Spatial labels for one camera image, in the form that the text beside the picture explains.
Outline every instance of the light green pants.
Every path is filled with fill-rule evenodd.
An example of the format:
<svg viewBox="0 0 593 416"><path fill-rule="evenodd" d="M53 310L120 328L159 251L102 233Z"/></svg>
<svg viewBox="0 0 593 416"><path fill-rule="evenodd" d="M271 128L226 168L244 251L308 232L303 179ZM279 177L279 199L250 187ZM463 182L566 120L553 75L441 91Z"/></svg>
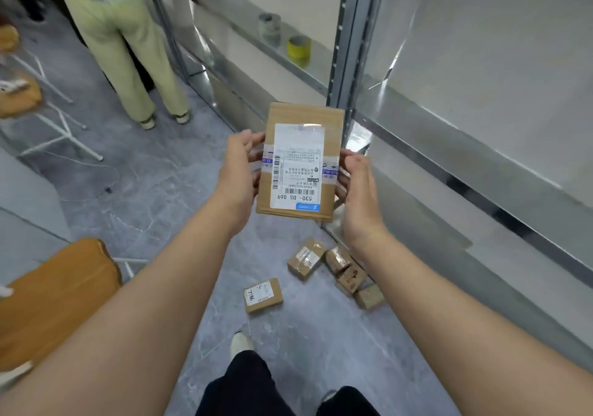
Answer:
<svg viewBox="0 0 593 416"><path fill-rule="evenodd" d="M123 37L151 75L167 110L183 115L189 110L169 60L161 34L143 0L65 0L88 49L111 82L123 107L135 121L154 113L128 53Z"/></svg>

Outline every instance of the barcode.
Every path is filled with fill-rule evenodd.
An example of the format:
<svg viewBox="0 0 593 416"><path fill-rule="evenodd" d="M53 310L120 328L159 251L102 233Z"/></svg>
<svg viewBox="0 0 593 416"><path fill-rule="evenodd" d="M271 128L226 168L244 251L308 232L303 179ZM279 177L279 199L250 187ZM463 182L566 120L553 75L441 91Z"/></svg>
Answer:
<svg viewBox="0 0 593 416"><path fill-rule="evenodd" d="M314 189L301 189L301 188L285 188L284 194L304 194L305 196L314 196Z"/></svg>
<svg viewBox="0 0 593 416"><path fill-rule="evenodd" d="M278 189L278 181L280 180L280 156L274 155L274 172L271 175L271 188Z"/></svg>

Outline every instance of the tape roll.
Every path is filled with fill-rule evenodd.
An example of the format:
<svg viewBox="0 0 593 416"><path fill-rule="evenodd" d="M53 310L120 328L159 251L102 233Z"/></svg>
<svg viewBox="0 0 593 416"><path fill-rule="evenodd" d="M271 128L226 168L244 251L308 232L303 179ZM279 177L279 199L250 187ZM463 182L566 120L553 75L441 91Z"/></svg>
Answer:
<svg viewBox="0 0 593 416"><path fill-rule="evenodd" d="M257 31L263 38L280 38L281 22L276 13L262 13L257 19Z"/></svg>
<svg viewBox="0 0 593 416"><path fill-rule="evenodd" d="M305 35L293 35L286 44L286 54L292 60L304 60L311 55L311 39Z"/></svg>

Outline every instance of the small box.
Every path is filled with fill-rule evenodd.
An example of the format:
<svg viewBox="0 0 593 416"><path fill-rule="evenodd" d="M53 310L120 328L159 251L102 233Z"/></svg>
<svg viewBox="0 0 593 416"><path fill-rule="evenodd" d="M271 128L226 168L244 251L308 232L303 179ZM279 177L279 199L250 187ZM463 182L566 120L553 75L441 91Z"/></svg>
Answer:
<svg viewBox="0 0 593 416"><path fill-rule="evenodd" d="M272 102L257 213L333 219L344 111Z"/></svg>
<svg viewBox="0 0 593 416"><path fill-rule="evenodd" d="M345 247L337 245L333 249L327 251L326 263L330 268L331 273L337 277L344 272L348 266L354 263L354 260L352 260L352 257Z"/></svg>
<svg viewBox="0 0 593 416"><path fill-rule="evenodd" d="M301 249L288 259L288 270L301 280L307 279L322 262L327 251L319 241L309 238Z"/></svg>
<svg viewBox="0 0 593 416"><path fill-rule="evenodd" d="M279 304L284 300L277 278L271 278L245 289L243 298L245 298L245 313L248 315L262 308Z"/></svg>
<svg viewBox="0 0 593 416"><path fill-rule="evenodd" d="M352 262L344 273L337 278L336 286L348 297L352 297L354 292L367 279L367 273L359 265Z"/></svg>
<svg viewBox="0 0 593 416"><path fill-rule="evenodd" d="M385 297L379 289L379 286L374 283L373 285L368 285L355 292L354 299L356 299L356 303L358 303L360 308L363 310L370 310L383 302Z"/></svg>

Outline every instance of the gray tape roll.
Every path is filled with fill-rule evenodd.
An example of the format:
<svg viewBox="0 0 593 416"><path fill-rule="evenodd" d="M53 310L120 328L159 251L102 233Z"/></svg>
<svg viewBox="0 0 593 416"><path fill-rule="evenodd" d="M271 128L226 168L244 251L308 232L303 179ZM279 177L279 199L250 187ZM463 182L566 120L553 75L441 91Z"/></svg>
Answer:
<svg viewBox="0 0 593 416"><path fill-rule="evenodd" d="M281 22L276 13L262 13L257 19L257 31L263 38L280 38Z"/></svg>

